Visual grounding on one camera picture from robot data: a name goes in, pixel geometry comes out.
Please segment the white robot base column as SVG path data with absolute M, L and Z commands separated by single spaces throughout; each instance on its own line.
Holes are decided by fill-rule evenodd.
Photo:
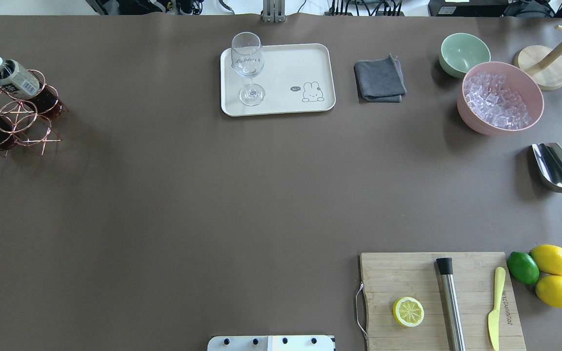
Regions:
M 330 335 L 241 335 L 212 337 L 208 351 L 335 351 Z

